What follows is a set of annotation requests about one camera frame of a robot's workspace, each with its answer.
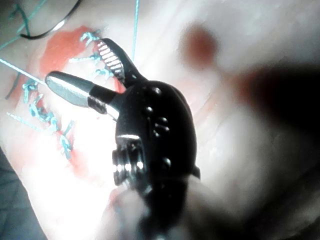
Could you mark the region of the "right arm needle driver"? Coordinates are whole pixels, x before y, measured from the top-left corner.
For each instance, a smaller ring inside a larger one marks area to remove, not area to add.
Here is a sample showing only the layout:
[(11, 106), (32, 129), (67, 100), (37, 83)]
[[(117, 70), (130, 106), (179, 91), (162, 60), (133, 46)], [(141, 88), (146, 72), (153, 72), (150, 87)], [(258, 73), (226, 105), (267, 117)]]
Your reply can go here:
[(182, 191), (197, 154), (194, 121), (182, 93), (161, 81), (145, 81), (115, 95), (112, 104), (118, 110), (115, 185), (130, 181), (143, 194)]

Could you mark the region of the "right arm needle driver jaw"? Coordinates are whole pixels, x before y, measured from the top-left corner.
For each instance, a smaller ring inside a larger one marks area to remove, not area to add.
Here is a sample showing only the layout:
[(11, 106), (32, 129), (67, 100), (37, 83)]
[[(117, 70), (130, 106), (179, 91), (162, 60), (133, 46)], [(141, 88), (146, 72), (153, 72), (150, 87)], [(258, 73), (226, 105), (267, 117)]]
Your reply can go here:
[(112, 39), (102, 38), (97, 50), (107, 70), (125, 87), (148, 81), (136, 68), (127, 53)]
[(50, 72), (44, 82), (53, 93), (72, 105), (90, 108), (112, 118), (119, 117), (120, 93), (61, 71)]

